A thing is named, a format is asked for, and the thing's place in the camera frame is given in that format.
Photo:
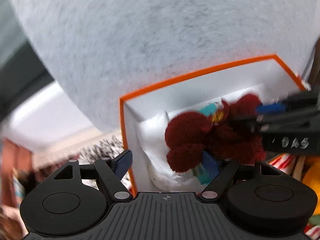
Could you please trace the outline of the red plush towel toy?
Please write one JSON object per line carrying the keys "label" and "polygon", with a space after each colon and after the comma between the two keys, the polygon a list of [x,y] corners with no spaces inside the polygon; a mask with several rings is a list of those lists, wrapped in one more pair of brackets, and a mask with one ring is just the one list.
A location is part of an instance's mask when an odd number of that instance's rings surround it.
{"label": "red plush towel toy", "polygon": [[170,120],[164,136],[169,148],[167,162],[174,172],[195,168],[202,161],[203,152],[211,153],[217,160],[232,159],[240,164],[265,160],[261,136],[246,124],[231,125],[237,118],[255,118],[261,104],[259,96],[248,93],[235,102],[221,103],[210,116],[188,111]]}

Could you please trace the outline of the white speckled round cushion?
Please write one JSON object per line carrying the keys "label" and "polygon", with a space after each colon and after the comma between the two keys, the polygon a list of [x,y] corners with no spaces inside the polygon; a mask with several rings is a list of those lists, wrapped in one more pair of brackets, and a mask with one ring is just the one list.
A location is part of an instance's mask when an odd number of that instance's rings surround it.
{"label": "white speckled round cushion", "polygon": [[123,152],[123,141],[120,133],[107,136],[91,142],[79,151],[79,164],[93,164],[101,158],[114,159]]}

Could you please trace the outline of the white crumpled cloth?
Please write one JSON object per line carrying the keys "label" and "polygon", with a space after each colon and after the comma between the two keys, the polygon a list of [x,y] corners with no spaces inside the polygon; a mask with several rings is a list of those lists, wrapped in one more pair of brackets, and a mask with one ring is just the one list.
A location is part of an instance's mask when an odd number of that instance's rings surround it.
{"label": "white crumpled cloth", "polygon": [[136,124],[140,147],[149,159],[150,180],[164,192],[200,192],[206,184],[201,183],[193,171],[176,173],[167,162],[169,148],[164,135],[169,121],[167,112],[162,112]]}

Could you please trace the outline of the large orange fruit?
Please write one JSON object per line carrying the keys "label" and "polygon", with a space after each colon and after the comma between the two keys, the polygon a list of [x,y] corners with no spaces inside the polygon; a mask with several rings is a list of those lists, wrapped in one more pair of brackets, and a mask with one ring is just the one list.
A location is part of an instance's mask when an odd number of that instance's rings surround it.
{"label": "large orange fruit", "polygon": [[319,215],[319,158],[308,160],[307,164],[310,167],[305,173],[302,182],[313,189],[317,195],[317,205],[313,213],[316,216]]}

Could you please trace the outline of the orange gift box stack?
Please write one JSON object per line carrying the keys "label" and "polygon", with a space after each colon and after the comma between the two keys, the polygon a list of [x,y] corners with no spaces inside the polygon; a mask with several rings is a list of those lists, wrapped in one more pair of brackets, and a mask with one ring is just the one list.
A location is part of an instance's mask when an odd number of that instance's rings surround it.
{"label": "orange gift box stack", "polygon": [[7,138],[3,139],[1,150],[1,203],[10,207],[17,207],[17,197],[14,188],[14,169],[31,172],[32,152]]}

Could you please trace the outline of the dark framed window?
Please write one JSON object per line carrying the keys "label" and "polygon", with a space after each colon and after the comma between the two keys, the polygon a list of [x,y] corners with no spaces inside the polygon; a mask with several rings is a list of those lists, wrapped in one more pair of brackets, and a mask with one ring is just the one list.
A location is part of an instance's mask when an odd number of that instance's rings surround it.
{"label": "dark framed window", "polygon": [[1,120],[54,81],[25,36],[9,0],[1,0]]}

